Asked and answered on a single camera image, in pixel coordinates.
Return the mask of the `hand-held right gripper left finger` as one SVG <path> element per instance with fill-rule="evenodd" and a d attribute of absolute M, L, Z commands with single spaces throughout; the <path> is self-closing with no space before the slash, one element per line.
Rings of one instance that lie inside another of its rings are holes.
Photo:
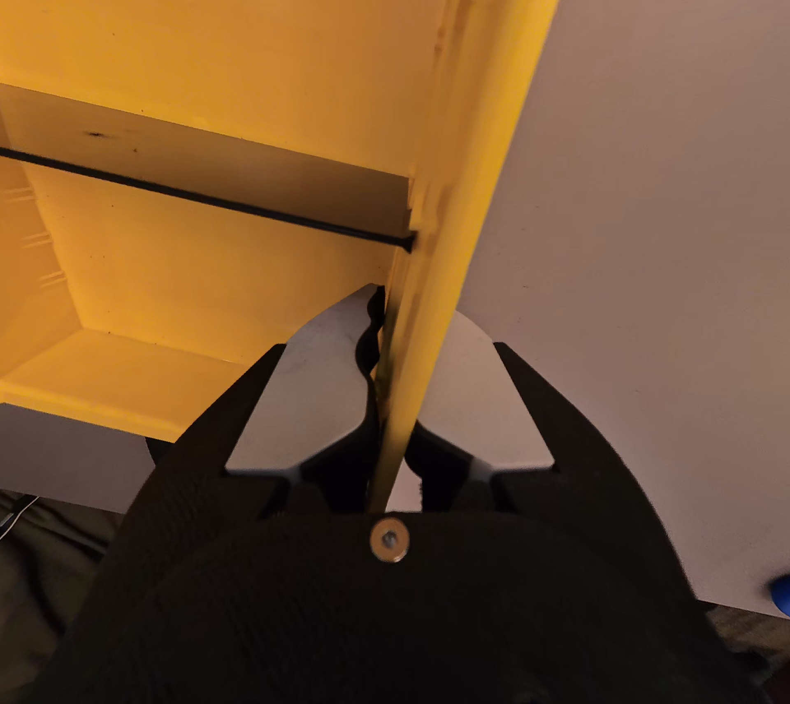
<path fill-rule="evenodd" d="M 364 510 L 381 443 L 374 372 L 385 304 L 383 285 L 365 285 L 291 336 L 228 474 L 313 484 L 331 511 Z"/>

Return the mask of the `person's olive clothing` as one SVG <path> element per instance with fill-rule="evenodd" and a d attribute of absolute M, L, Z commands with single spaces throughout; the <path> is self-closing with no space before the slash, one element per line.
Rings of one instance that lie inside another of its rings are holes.
<path fill-rule="evenodd" d="M 2 702 L 94 702 L 129 617 L 124 512 L 2 489 Z"/>

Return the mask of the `yellow plastic bin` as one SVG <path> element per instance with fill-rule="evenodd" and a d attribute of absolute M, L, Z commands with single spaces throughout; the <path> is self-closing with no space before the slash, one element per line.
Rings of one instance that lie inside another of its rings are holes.
<path fill-rule="evenodd" d="M 2 0 L 2 403 L 175 441 L 386 284 L 386 504 L 559 0 Z"/>

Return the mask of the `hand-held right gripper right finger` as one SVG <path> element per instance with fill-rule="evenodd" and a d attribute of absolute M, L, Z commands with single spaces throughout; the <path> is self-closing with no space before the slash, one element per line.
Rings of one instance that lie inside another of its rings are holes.
<path fill-rule="evenodd" d="M 420 480 L 422 512 L 446 512 L 468 483 L 550 470 L 555 458 L 493 340 L 455 312 L 404 461 Z"/>

